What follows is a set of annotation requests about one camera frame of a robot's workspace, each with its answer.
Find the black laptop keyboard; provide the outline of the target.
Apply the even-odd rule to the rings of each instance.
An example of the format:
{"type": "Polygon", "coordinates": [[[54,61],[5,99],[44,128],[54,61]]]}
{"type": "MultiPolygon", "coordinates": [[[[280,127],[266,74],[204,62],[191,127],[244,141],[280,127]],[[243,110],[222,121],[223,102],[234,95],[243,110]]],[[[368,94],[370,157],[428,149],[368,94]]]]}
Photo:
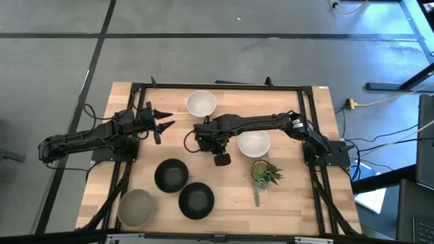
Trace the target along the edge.
{"type": "Polygon", "coordinates": [[[400,242],[434,244],[434,190],[401,180],[396,239],[400,242]]]}

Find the dark desk foot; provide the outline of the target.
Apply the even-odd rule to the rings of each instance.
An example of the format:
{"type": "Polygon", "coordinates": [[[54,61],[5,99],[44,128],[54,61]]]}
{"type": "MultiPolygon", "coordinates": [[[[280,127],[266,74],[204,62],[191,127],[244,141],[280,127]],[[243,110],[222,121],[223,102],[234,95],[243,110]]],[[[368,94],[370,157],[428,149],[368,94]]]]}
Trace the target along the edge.
{"type": "Polygon", "coordinates": [[[434,77],[434,63],[428,65],[422,69],[419,73],[416,73],[413,77],[408,79],[404,83],[373,83],[369,82],[365,84],[366,90],[370,91],[388,91],[388,92],[434,92],[434,88],[430,88],[429,85],[415,89],[417,85],[420,85],[423,81],[429,77],[434,77]]]}

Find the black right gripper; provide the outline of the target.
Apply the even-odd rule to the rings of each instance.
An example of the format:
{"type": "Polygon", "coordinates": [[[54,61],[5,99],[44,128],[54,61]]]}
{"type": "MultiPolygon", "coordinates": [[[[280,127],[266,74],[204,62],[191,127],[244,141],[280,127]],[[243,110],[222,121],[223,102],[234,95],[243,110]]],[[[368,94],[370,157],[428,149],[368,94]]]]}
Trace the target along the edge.
{"type": "Polygon", "coordinates": [[[214,157],[215,166],[221,167],[231,163],[230,154],[225,154],[225,152],[226,145],[229,143],[229,138],[232,135],[220,129],[217,122],[195,124],[193,132],[200,151],[211,152],[216,155],[214,157]]]}

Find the black overhead rig bar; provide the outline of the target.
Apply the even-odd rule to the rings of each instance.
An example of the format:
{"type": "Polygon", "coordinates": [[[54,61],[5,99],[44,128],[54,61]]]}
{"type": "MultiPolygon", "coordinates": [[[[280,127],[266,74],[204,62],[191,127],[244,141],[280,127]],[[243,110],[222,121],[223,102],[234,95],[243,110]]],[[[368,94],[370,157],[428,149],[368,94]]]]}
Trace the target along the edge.
{"type": "Polygon", "coordinates": [[[0,237],[0,244],[90,244],[124,239],[174,239],[210,241],[226,243],[229,241],[272,241],[289,244],[415,244],[405,241],[374,239],[363,235],[324,234],[317,237],[279,236],[279,235],[226,235],[226,234],[170,234],[154,232],[120,232],[116,229],[75,230],[72,232],[53,232],[34,235],[0,237]]]}

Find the white paper sheet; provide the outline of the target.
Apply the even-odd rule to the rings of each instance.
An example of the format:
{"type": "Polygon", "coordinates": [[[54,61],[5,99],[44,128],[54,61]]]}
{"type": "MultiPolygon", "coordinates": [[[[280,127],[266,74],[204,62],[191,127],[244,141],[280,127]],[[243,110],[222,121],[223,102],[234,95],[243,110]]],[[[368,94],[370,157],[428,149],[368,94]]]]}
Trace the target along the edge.
{"type": "MultiPolygon", "coordinates": [[[[364,178],[369,178],[377,175],[380,175],[380,172],[376,171],[375,169],[372,169],[366,164],[363,163],[360,164],[361,180],[364,178]]],[[[380,188],[378,190],[374,190],[370,192],[354,194],[354,200],[356,203],[369,209],[370,211],[376,214],[380,214],[385,193],[386,193],[386,188],[380,188]]]]}

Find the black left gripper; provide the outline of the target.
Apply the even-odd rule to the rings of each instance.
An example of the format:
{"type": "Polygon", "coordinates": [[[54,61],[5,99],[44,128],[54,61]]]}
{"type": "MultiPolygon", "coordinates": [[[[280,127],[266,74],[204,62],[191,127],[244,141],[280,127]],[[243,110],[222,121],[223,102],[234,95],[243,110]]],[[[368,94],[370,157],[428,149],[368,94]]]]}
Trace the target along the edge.
{"type": "Polygon", "coordinates": [[[175,121],[157,124],[156,120],[171,117],[172,115],[172,113],[158,111],[152,107],[151,102],[146,102],[145,108],[139,112],[139,132],[137,133],[137,138],[145,140],[148,138],[149,132],[153,131],[155,143],[161,144],[160,134],[173,125],[175,121]]]}

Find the black metal table frame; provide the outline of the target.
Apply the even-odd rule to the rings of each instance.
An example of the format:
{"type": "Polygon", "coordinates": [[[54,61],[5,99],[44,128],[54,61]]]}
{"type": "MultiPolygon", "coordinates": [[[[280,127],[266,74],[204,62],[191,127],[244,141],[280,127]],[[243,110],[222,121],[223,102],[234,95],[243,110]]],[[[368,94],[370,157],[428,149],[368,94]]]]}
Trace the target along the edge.
{"type": "MultiPolygon", "coordinates": [[[[309,169],[305,164],[302,144],[283,132],[270,131],[271,146],[265,159],[282,170],[283,179],[261,192],[259,207],[254,204],[252,179],[249,173],[253,160],[238,149],[232,138],[227,146],[231,164],[217,167],[210,153],[197,151],[191,135],[197,118],[186,102],[189,95],[203,89],[201,84],[167,84],[149,86],[147,101],[159,110],[172,113],[175,121],[161,137],[161,144],[152,138],[140,143],[138,158],[132,165],[129,189],[149,191],[155,200],[155,211],[142,232],[170,234],[226,234],[316,236],[319,233],[309,169]],[[186,218],[178,206],[177,193],[160,191],[154,181],[155,170],[162,161],[176,158],[189,169],[190,182],[203,182],[213,191],[215,204],[208,217],[186,218]]],[[[240,85],[225,88],[210,84],[205,87],[217,99],[215,115],[234,113],[257,116],[299,111],[305,108],[308,118],[318,124],[321,133],[331,140],[339,139],[338,126],[326,87],[240,85]]]]}

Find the black monitor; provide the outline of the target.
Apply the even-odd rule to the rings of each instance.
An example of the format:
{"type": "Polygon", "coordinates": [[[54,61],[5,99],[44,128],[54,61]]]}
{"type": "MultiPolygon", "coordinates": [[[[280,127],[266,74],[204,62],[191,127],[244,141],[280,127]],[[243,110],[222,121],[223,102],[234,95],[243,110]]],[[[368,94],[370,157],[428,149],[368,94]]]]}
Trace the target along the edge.
{"type": "Polygon", "coordinates": [[[434,95],[419,97],[416,180],[434,188],[434,95]]]}

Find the grey-green bowl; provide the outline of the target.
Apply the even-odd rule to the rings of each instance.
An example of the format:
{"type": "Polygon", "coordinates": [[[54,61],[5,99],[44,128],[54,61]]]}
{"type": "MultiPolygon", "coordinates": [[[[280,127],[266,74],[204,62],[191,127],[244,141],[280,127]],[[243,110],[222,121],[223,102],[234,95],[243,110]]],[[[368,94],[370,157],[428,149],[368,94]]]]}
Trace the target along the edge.
{"type": "Polygon", "coordinates": [[[153,217],[154,210],[152,195],[146,190],[134,189],[120,199],[117,217],[128,228],[140,228],[153,217]]]}

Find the potted green succulent plant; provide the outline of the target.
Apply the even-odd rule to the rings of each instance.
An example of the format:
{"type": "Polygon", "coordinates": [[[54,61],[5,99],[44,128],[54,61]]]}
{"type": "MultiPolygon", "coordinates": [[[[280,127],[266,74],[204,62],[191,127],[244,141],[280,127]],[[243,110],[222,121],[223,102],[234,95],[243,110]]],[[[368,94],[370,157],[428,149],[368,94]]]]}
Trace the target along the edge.
{"type": "Polygon", "coordinates": [[[250,168],[250,175],[254,181],[253,195],[255,206],[260,206],[260,191],[266,190],[270,183],[278,185],[278,181],[283,179],[281,169],[265,160],[253,162],[250,168]]]}

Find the white bowl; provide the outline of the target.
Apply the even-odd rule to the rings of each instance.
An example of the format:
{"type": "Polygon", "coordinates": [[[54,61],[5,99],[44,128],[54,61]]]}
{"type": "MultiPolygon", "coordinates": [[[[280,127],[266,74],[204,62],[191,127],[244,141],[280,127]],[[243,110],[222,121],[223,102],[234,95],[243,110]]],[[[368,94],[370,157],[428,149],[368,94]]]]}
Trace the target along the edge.
{"type": "Polygon", "coordinates": [[[217,100],[211,92],[197,90],[188,97],[186,107],[193,116],[206,117],[215,111],[217,100]]]}
{"type": "Polygon", "coordinates": [[[271,142],[265,131],[247,131],[237,136],[237,144],[245,156],[258,158],[268,153],[271,142]]]}

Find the black bowl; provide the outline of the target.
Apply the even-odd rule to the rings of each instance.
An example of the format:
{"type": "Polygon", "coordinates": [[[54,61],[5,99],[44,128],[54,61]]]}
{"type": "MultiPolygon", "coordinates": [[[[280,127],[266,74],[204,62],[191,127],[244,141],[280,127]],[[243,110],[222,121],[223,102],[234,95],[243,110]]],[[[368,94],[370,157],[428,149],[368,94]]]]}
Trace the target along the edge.
{"type": "Polygon", "coordinates": [[[183,189],[189,178],[189,170],[179,159],[166,159],[161,162],[154,175],[157,188],[166,193],[183,189]]]}
{"type": "Polygon", "coordinates": [[[187,184],[180,192],[178,206],[182,214],[191,220],[207,217],[214,208],[214,193],[202,182],[187,184]]]}

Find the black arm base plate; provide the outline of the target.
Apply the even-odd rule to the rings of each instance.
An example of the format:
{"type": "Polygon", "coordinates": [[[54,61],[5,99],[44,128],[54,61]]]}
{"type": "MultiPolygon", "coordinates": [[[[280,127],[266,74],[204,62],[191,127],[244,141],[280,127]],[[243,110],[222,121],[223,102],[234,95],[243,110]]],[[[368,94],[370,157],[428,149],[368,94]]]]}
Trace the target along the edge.
{"type": "Polygon", "coordinates": [[[340,166],[350,165],[349,154],[344,151],[347,147],[343,141],[329,141],[327,143],[302,142],[304,161],[308,166],[340,166]]]}
{"type": "Polygon", "coordinates": [[[94,150],[92,160],[113,162],[135,161],[138,154],[139,143],[139,139],[135,137],[126,137],[120,140],[120,144],[94,150]]]}

